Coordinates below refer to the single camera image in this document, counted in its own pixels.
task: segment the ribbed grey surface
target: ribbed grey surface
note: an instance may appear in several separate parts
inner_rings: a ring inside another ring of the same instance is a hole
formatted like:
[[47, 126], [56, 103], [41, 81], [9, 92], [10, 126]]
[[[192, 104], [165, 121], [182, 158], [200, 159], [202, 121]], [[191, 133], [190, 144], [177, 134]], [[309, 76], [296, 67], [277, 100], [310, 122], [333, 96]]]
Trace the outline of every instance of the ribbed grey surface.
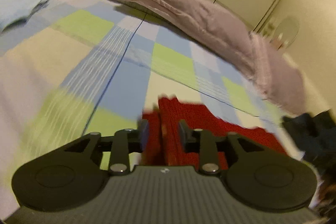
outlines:
[[138, 166], [112, 177], [104, 191], [75, 209], [43, 213], [21, 208], [8, 224], [302, 224], [317, 217], [307, 208], [265, 213], [235, 200], [218, 178], [199, 175], [191, 166]]

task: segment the fabric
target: fabric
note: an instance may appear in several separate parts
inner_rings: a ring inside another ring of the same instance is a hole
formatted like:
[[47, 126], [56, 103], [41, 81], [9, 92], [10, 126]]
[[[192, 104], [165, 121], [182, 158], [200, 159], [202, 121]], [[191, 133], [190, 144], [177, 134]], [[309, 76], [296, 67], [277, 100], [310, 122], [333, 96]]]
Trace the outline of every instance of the fabric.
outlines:
[[[6, 28], [0, 45], [0, 219], [18, 207], [11, 177], [19, 166], [83, 134], [136, 128], [162, 94], [203, 103], [244, 128], [265, 128], [289, 155], [301, 153], [280, 126], [285, 113], [236, 68], [129, 6], [50, 0], [25, 24]], [[102, 169], [108, 159], [104, 153]], [[131, 166], [140, 161], [130, 155]]]
[[324, 173], [336, 163], [336, 124], [329, 111], [315, 117], [304, 113], [295, 118], [283, 117], [283, 126], [302, 151], [304, 159]]
[[[215, 117], [203, 104], [180, 103], [175, 97], [159, 99], [163, 149], [167, 165], [194, 165], [198, 168], [199, 157], [196, 153], [184, 153], [180, 143], [178, 123], [185, 120], [190, 128], [210, 130], [215, 136], [226, 136], [228, 132], [237, 132], [257, 143], [280, 153], [286, 153], [274, 135], [262, 128], [247, 129]], [[219, 152], [222, 169], [228, 165], [223, 152]]]
[[334, 223], [336, 220], [336, 182], [335, 170], [331, 169], [322, 177], [322, 184], [319, 187], [319, 202], [314, 208], [314, 211], [327, 220], [331, 218], [330, 222]]
[[253, 77], [252, 45], [244, 23], [208, 0], [128, 0], [147, 7]]
[[254, 82], [265, 99], [284, 110], [300, 115], [305, 112], [305, 89], [300, 71], [292, 68], [260, 35], [251, 33], [255, 54]]
[[10, 24], [29, 17], [48, 0], [0, 0], [0, 33]]

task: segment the bedsheet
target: bedsheet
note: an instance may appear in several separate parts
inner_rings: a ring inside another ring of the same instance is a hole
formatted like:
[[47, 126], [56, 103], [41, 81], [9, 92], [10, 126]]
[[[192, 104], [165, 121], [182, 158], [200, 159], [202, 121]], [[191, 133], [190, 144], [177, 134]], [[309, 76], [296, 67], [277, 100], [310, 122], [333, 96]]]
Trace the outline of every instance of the bedsheet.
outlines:
[[[135, 128], [160, 95], [202, 102], [215, 115], [276, 134], [283, 112], [230, 64], [177, 28], [109, 0], [50, 0], [0, 34], [0, 218], [18, 204], [11, 176], [83, 134]], [[102, 168], [107, 168], [104, 155]], [[131, 165], [139, 154], [130, 156]]]

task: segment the green square pattern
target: green square pattern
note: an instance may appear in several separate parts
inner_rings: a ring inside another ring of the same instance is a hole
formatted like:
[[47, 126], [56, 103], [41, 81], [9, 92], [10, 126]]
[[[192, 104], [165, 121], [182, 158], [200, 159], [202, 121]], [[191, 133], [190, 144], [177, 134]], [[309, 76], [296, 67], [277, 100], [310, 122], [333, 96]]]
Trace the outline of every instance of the green square pattern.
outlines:
[[285, 112], [279, 109], [276, 105], [272, 104], [270, 101], [265, 100], [264, 104], [266, 106], [268, 113], [270, 113], [271, 115], [272, 121], [276, 125], [280, 125], [281, 117], [286, 115]]
[[[137, 128], [137, 121], [126, 119], [107, 109], [98, 107], [85, 133], [100, 132], [102, 136], [112, 136], [116, 131], [125, 128]], [[131, 153], [129, 155], [130, 162], [133, 162], [135, 157], [136, 155]], [[104, 152], [100, 163], [102, 170], [108, 169], [109, 160], [110, 152]]]
[[55, 22], [52, 27], [89, 46], [97, 45], [114, 23], [92, 15], [85, 10], [78, 10]]
[[193, 60], [168, 47], [154, 44], [151, 68], [154, 72], [197, 89]]
[[248, 94], [246, 93], [245, 88], [241, 85], [232, 82], [231, 80], [229, 80], [224, 76], [222, 76], [222, 80], [227, 89], [232, 105], [237, 109], [248, 112], [251, 115], [257, 116], [258, 111], [251, 103], [251, 100]]

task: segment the beige wall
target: beige wall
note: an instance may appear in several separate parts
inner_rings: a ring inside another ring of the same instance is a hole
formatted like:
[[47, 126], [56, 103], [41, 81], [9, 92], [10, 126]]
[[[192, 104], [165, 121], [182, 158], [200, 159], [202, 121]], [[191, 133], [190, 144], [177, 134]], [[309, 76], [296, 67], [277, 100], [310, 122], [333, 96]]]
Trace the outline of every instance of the beige wall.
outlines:
[[287, 16], [300, 22], [287, 53], [336, 112], [336, 0], [281, 0], [272, 17]]

